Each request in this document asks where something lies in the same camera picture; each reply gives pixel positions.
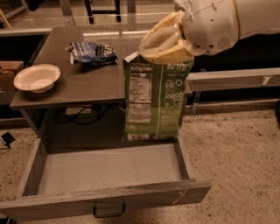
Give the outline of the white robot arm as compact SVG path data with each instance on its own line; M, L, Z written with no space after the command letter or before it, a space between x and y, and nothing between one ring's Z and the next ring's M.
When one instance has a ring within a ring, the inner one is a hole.
M280 0L174 0L174 5L138 47L152 64L215 55L241 39L280 32Z

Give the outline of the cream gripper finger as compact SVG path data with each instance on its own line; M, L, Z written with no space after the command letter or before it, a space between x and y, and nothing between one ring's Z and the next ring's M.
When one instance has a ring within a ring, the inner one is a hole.
M175 12L169 14L160 20L141 40L159 40L164 41L166 39L179 39L179 35L176 32L175 26Z
M178 39L166 39L164 41L142 41L139 46L139 54L151 64L176 64L186 62L193 57L188 57Z

